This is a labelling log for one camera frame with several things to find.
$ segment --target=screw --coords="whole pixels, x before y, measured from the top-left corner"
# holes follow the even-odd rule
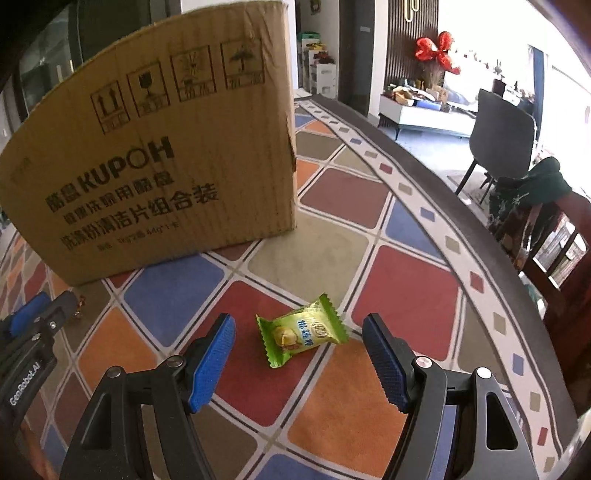
[[[427,356],[417,357],[416,362],[417,362],[417,365],[420,366],[421,368],[429,368],[429,367],[431,367],[431,365],[433,365],[433,362]]]
[[[490,370],[487,369],[487,367],[478,367],[476,369],[476,375],[478,375],[480,378],[492,377],[492,373]]]
[[[173,355],[173,356],[169,356],[166,359],[166,364],[170,367],[170,368],[177,368],[180,367],[184,362],[184,359],[182,356],[180,355]]]
[[[122,370],[123,369],[121,367],[109,367],[107,370],[107,377],[116,378],[121,375]]]

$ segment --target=brown cardboard box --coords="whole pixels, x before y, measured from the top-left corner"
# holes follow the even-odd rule
[[[280,2],[144,28],[51,91],[0,155],[0,204],[68,284],[294,227]]]

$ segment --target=wood slat wall panel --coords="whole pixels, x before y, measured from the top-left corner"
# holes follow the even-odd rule
[[[389,0],[385,85],[399,78],[416,79],[422,76],[419,62],[414,58],[415,42],[418,37],[437,39],[439,0],[419,2],[419,11],[408,23],[404,19],[404,0]]]

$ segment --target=table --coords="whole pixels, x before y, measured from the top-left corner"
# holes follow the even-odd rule
[[[379,114],[394,122],[395,140],[401,130],[437,131],[441,134],[469,138],[476,120],[460,112],[439,112],[427,108],[400,105],[382,95],[379,98]]]
[[[228,312],[235,347],[212,402],[193,416],[217,478],[380,477],[405,416],[387,403],[361,342],[361,321],[379,312],[442,367],[488,367],[538,471],[549,471],[576,418],[548,335],[507,258],[439,178],[353,110],[321,96],[296,105],[294,232],[74,288],[86,298],[82,318],[56,336],[58,365],[27,416],[51,461],[61,465],[107,367],[153,368]],[[1,315],[39,290],[54,297],[69,288],[18,234],[0,280]],[[350,341],[269,368],[255,314],[275,318],[322,292]],[[166,479],[149,407],[144,421],[152,467]]]

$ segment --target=chair backrest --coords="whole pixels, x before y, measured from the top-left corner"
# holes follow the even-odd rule
[[[524,177],[530,167],[534,138],[533,117],[495,93],[480,90],[470,150],[493,178]]]

